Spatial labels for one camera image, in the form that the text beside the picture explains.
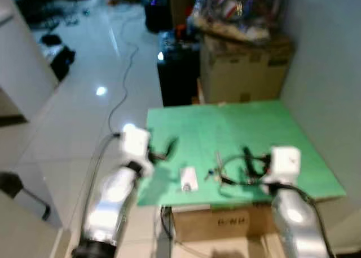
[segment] green board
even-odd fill
[[[139,205],[269,201],[270,197],[257,186],[220,188],[214,178],[204,180],[208,170],[216,166],[216,151],[227,158],[241,154],[240,148],[244,145],[253,155],[268,153],[274,145],[296,146],[302,153],[298,186],[318,199],[345,195],[331,170],[279,101],[152,109],[148,112],[147,127],[152,130],[151,145],[156,152],[164,152],[171,138],[179,140],[171,159],[157,164],[153,176],[143,179],[138,192]],[[180,170],[186,166],[196,169],[198,191],[181,191]],[[242,160],[231,162],[225,168],[230,178],[244,180]]]

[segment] black speaker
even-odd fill
[[[172,28],[168,5],[149,4],[144,6],[144,10],[146,12],[146,27],[149,31],[158,33]]]
[[[158,74],[164,106],[192,104],[200,75],[199,44],[174,38],[174,32],[160,33]]]

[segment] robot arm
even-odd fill
[[[319,213],[311,197],[295,187],[301,152],[294,147],[273,147],[270,169],[261,181],[274,196],[272,214],[288,258],[332,257]]]
[[[73,258],[115,257],[138,181],[153,173],[149,159],[165,159],[174,144],[170,144],[165,155],[154,155],[148,151],[149,136],[149,132],[135,127],[122,133],[120,166],[100,186],[93,205],[86,208],[82,237],[79,246],[73,250]],[[257,158],[246,153],[250,167],[250,159]],[[258,158],[267,163],[264,175],[254,171],[249,174],[261,177],[259,182],[263,191],[274,196],[272,212],[287,256],[332,257],[317,209],[310,206],[302,191],[293,186],[300,172],[300,159],[301,153],[296,148],[274,147],[270,156]],[[222,176],[222,167],[218,171],[223,183],[237,184]]]
[[[119,168],[108,175],[83,220],[79,246],[73,250],[73,258],[114,258],[121,243],[138,181],[153,174],[149,156],[165,159],[164,155],[152,155],[148,150],[148,131],[129,127],[120,136],[121,161]]]

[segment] electrical cord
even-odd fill
[[[121,31],[120,31],[120,36],[121,38],[123,39],[124,41],[124,36],[123,36],[123,33],[124,33],[124,28],[125,28],[125,25],[129,22],[131,22],[132,20],[136,20],[136,19],[139,19],[140,15],[136,15],[136,16],[132,16],[130,18],[128,18],[127,20],[125,20],[122,24],[122,28],[121,28]],[[116,133],[113,128],[112,128],[112,117],[114,115],[114,112],[125,102],[125,100],[127,99],[128,97],[128,89],[126,87],[126,79],[128,77],[128,74],[129,74],[129,71],[131,69],[131,67],[133,66],[133,59],[134,59],[134,56],[138,53],[139,51],[139,46],[135,43],[132,43],[132,42],[129,42],[129,41],[124,41],[126,45],[128,46],[132,46],[134,47],[134,50],[133,52],[131,53],[130,55],[130,59],[129,59],[129,64],[123,74],[123,79],[122,79],[122,88],[124,90],[124,95],[123,95],[123,98],[119,101],[119,103],[117,105],[114,106],[114,108],[111,110],[111,112],[109,113],[109,116],[108,116],[108,127],[109,127],[109,130],[112,134]]]
[[[261,157],[254,157],[254,156],[249,156],[249,155],[231,155],[231,156],[225,158],[222,161],[222,163],[223,163],[223,166],[225,166],[229,162],[234,161],[236,159],[251,159],[251,160],[254,160],[254,161],[259,161],[259,162],[266,163],[269,160],[269,158],[270,158],[269,155],[264,155],[264,156],[261,156]]]
[[[94,184],[95,184],[95,178],[96,178],[96,175],[98,174],[99,166],[102,162],[104,152],[105,152],[106,148],[108,147],[108,145],[110,144],[110,142],[113,139],[118,139],[119,137],[120,137],[120,133],[109,134],[106,137],[104,137],[102,139],[102,141],[100,142],[97,150],[94,151],[93,156],[91,157],[90,167],[94,164],[94,168],[90,169],[92,171],[92,174],[91,174],[90,183],[88,185],[88,189],[86,192],[86,198],[85,198],[83,211],[82,211],[82,219],[81,219],[81,226],[80,226],[80,232],[81,232],[80,242],[82,242],[82,240],[83,240],[83,236],[84,236],[83,229],[84,229],[84,224],[85,224],[87,208],[89,206],[90,197],[93,192],[93,188],[94,188]]]

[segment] small object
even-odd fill
[[[90,11],[89,11],[88,8],[84,8],[82,13],[83,13],[84,16],[90,16]]]
[[[182,191],[184,192],[190,192],[192,191],[191,185],[189,183],[186,183],[182,186]]]
[[[75,26],[79,24],[79,19],[67,20],[65,21],[66,26]]]
[[[205,178],[204,178],[204,181],[207,181],[208,178],[209,178],[211,175],[214,175],[214,171],[213,171],[213,170],[209,170],[209,171],[208,171],[207,175],[206,175]]]
[[[217,158],[218,173],[219,173],[219,175],[221,175],[222,172],[223,172],[223,170],[224,170],[224,166],[223,166],[221,154],[219,153],[219,151],[217,151],[217,152],[215,153],[215,156],[216,156],[216,158]]]
[[[219,175],[216,175],[216,176],[214,177],[214,181],[215,181],[215,182],[220,182],[220,183],[222,183],[222,178],[221,178]]]
[[[167,146],[167,149],[166,149],[166,152],[164,154],[157,154],[157,153],[153,153],[151,152],[151,150],[149,151],[148,153],[148,157],[149,157],[149,160],[151,162],[155,162],[157,160],[161,160],[161,161],[165,161],[169,158],[171,158],[171,156],[173,155],[174,153],[174,148],[177,146],[177,143],[178,143],[178,138],[173,138],[170,143],[168,143],[168,146]]]
[[[242,15],[242,4],[234,0],[229,0],[225,3],[223,8],[223,18],[229,20],[234,16],[234,14],[237,14],[238,16]]]
[[[194,192],[198,190],[197,174],[194,167],[188,166],[181,169],[180,184],[182,191]]]
[[[40,40],[48,47],[61,44],[61,39],[57,34],[45,34],[41,37]]]

